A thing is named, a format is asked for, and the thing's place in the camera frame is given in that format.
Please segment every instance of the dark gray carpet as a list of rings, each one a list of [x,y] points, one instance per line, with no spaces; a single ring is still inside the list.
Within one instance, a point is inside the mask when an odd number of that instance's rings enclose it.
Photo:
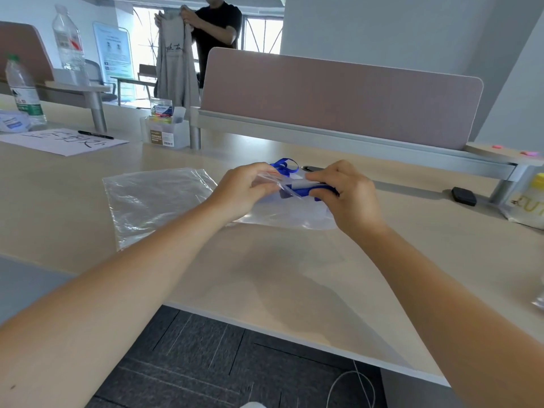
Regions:
[[[385,408],[379,368],[357,368]],[[331,384],[353,369],[343,357],[162,306],[87,408],[325,408]],[[329,407],[368,407],[356,374],[339,380]]]

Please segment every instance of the bottle with green label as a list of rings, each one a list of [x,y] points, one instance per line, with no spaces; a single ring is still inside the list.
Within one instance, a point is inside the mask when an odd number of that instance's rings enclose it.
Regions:
[[[19,56],[8,55],[8,64],[5,75],[11,94],[17,103],[17,109],[28,113],[32,126],[46,124],[44,110],[41,108],[40,98],[37,95],[36,85],[27,69],[19,62]]]

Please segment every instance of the black t-shirt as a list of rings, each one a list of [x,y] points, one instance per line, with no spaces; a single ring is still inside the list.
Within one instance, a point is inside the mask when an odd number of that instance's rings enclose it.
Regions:
[[[241,31],[241,11],[232,4],[223,2],[219,8],[203,7],[196,12],[204,21],[214,26],[226,29],[228,26],[236,30],[236,40],[232,45],[227,45],[215,39],[208,33],[200,29],[193,30],[193,40],[196,41],[196,48],[199,52],[200,65],[200,88],[204,87],[204,77],[206,75],[206,65],[208,63],[209,51],[214,47],[236,48],[236,43]]]

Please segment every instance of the blue ribbon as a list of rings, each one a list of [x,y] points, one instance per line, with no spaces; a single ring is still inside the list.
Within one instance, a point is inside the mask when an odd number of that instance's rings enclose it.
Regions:
[[[289,169],[289,167],[287,167],[288,160],[296,164],[295,169]],[[288,159],[288,158],[280,159],[276,163],[270,163],[270,166],[274,167],[278,171],[278,173],[287,177],[289,177],[291,173],[296,173],[297,171],[299,171],[299,164],[295,162],[293,159]]]

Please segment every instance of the pink partition panel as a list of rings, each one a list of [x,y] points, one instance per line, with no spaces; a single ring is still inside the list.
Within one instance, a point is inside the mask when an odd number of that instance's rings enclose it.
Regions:
[[[49,57],[36,27],[30,24],[0,21],[0,79],[5,80],[5,65],[8,54],[17,54],[34,81],[43,84],[53,80]]]
[[[476,77],[214,48],[202,109],[462,150]]]

